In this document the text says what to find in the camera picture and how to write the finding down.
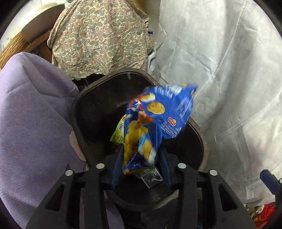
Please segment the purple floral tablecloth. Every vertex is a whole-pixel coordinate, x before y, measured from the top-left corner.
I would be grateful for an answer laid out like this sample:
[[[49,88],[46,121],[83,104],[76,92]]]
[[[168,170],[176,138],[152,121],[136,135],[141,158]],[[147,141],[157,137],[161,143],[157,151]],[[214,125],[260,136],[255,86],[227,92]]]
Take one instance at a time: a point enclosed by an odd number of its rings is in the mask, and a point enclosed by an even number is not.
[[[21,228],[66,170],[88,169],[69,141],[78,93],[64,71],[28,52],[1,70],[1,200]]]

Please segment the dark brown trash bin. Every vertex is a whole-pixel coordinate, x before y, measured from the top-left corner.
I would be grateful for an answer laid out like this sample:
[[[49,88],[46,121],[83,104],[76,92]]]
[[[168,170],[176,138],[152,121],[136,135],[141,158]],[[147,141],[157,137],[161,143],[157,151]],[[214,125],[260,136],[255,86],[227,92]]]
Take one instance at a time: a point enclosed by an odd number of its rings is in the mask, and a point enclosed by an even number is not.
[[[102,163],[106,156],[118,152],[118,146],[110,138],[126,112],[126,105],[144,88],[157,84],[144,71],[123,69],[94,81],[80,92],[72,104],[71,123],[89,166]],[[203,171],[206,167],[207,143],[193,119],[176,138],[164,140],[162,147],[195,170]],[[121,207],[145,211],[164,205],[176,190],[163,182],[148,188],[137,176],[125,175],[106,194]]]

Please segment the black green small packet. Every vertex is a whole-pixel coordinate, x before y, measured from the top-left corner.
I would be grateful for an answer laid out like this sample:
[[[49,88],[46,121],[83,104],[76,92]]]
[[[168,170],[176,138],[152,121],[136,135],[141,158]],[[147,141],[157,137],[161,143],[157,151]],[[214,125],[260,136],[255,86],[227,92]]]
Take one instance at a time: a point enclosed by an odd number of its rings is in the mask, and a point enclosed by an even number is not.
[[[155,166],[138,169],[136,175],[145,183],[147,188],[163,182],[163,178]]]

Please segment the blue chip bag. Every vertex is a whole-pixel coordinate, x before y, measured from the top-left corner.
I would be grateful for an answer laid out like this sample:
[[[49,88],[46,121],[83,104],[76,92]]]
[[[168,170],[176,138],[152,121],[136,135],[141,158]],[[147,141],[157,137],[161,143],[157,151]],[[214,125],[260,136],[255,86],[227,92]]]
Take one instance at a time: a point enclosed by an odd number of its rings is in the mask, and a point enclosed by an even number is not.
[[[196,85],[151,86],[129,102],[124,120],[124,174],[154,166],[162,141],[177,137],[187,125],[196,90]]]

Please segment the white plastic sheet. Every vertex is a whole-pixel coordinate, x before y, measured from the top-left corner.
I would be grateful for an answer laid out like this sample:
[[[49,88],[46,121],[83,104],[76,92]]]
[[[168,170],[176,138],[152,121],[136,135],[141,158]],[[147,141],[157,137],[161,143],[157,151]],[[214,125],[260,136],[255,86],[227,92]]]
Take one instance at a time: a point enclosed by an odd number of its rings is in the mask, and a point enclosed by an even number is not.
[[[192,118],[215,169],[243,203],[281,176],[281,36],[254,1],[147,1],[162,84],[196,84]]]

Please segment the paisley patterned cloth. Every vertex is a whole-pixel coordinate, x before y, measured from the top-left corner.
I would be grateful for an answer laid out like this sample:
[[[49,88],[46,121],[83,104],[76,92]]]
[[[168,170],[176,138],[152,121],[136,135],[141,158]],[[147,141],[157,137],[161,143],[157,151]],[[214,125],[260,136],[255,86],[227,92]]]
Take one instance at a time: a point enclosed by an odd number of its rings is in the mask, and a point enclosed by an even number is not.
[[[73,1],[59,15],[47,45],[52,64],[72,80],[120,69],[147,70],[153,44],[149,16],[133,1]]]

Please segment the woven wicker basket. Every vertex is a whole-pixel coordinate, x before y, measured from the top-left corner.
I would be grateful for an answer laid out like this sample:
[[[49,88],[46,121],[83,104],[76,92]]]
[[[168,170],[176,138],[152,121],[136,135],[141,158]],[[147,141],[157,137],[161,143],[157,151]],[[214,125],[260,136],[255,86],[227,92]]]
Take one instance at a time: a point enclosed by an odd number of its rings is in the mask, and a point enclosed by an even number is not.
[[[19,32],[13,39],[11,39],[7,46],[4,48],[3,52],[0,54],[1,70],[13,55],[20,53],[28,45],[29,43],[25,40],[21,32]]]

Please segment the green white snack packet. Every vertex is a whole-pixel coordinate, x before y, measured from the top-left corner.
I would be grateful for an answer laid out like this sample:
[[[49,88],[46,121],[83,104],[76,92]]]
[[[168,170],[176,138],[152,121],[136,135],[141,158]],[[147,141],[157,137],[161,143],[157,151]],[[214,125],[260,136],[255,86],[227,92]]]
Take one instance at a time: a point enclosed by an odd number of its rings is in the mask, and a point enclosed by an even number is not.
[[[110,138],[110,141],[116,145],[124,144],[124,123],[126,119],[126,114],[120,119],[113,135]]]

